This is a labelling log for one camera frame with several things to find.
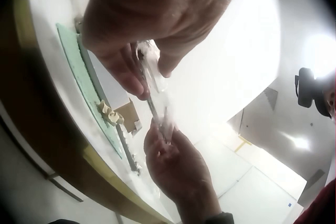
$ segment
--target red shirt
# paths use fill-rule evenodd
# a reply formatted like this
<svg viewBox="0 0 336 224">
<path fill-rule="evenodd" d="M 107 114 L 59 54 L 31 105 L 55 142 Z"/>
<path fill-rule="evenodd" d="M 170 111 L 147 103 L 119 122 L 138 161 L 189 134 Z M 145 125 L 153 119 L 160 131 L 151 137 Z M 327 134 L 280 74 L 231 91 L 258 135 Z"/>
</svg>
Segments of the red shirt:
<svg viewBox="0 0 336 224">
<path fill-rule="evenodd" d="M 317 195 L 310 207 L 294 224 L 335 224 L 335 179 Z"/>
</svg>

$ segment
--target hand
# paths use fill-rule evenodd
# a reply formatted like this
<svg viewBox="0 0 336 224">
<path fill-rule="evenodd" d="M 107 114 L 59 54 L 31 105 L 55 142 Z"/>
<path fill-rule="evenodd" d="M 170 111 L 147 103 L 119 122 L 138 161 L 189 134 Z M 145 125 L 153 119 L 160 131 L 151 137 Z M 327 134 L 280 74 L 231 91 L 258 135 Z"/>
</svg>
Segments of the hand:
<svg viewBox="0 0 336 224">
<path fill-rule="evenodd" d="M 90 0 L 83 43 L 126 91 L 146 99 L 132 62 L 135 42 L 154 39 L 164 77 L 212 30 L 231 0 Z"/>
<path fill-rule="evenodd" d="M 203 157 L 180 131 L 175 129 L 167 144 L 152 122 L 144 151 L 151 178 L 175 202 L 184 224 L 203 223 L 222 212 Z"/>
</svg>

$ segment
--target green cutting mat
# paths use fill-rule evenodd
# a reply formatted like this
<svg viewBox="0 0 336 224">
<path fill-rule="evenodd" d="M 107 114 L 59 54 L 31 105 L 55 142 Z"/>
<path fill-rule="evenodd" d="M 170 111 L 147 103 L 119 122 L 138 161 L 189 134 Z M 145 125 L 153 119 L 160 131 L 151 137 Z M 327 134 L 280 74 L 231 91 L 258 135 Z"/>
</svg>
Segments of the green cutting mat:
<svg viewBox="0 0 336 224">
<path fill-rule="evenodd" d="M 56 24 L 56 27 L 59 32 L 60 40 L 67 61 L 69 62 L 71 71 L 77 81 L 79 89 L 82 92 L 82 95 L 87 105 L 89 106 L 94 118 L 104 132 L 105 136 L 107 137 L 113 148 L 116 150 L 119 157 L 122 158 L 119 140 L 113 126 L 105 122 L 105 120 L 102 118 L 101 113 L 97 109 L 97 105 L 100 103 L 101 99 L 99 98 L 95 90 L 85 63 L 82 59 L 81 51 L 79 49 L 77 41 L 79 35 L 61 24 Z"/>
</svg>

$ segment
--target ceiling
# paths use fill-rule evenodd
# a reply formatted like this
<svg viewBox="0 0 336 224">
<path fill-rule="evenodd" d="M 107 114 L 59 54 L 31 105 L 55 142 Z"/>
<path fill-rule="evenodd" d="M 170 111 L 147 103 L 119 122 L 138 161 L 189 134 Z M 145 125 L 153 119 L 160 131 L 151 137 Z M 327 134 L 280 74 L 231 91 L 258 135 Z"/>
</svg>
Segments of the ceiling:
<svg viewBox="0 0 336 224">
<path fill-rule="evenodd" d="M 334 17 L 322 0 L 279 0 L 281 17 L 281 61 L 278 78 L 270 85 L 277 91 L 274 109 L 262 93 L 245 107 L 240 134 L 253 144 L 265 149 L 309 180 L 318 170 L 329 172 L 335 152 L 335 125 L 318 113 L 314 104 L 303 108 L 297 104 L 294 76 L 301 67 L 316 73 L 328 72 L 336 66 L 330 61 L 321 64 L 317 57 L 335 55 Z M 231 120 L 240 122 L 242 113 Z M 306 149 L 298 148 L 293 139 L 306 141 Z M 311 189 L 302 205 L 316 196 L 323 181 Z"/>
</svg>

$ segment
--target clear plastic bag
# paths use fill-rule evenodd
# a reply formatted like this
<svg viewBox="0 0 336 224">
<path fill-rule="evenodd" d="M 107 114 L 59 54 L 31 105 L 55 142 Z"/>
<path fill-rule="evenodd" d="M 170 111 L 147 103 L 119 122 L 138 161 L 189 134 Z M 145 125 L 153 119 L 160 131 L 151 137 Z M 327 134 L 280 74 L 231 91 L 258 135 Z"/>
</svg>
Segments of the clear plastic bag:
<svg viewBox="0 0 336 224">
<path fill-rule="evenodd" d="M 140 68 L 142 77 L 147 82 L 150 98 L 147 100 L 153 114 L 154 122 L 164 139 L 169 143 L 173 134 L 173 114 L 167 94 L 167 85 L 164 77 L 159 72 L 158 59 L 160 50 L 153 40 L 138 42 L 136 50 L 136 61 Z"/>
</svg>

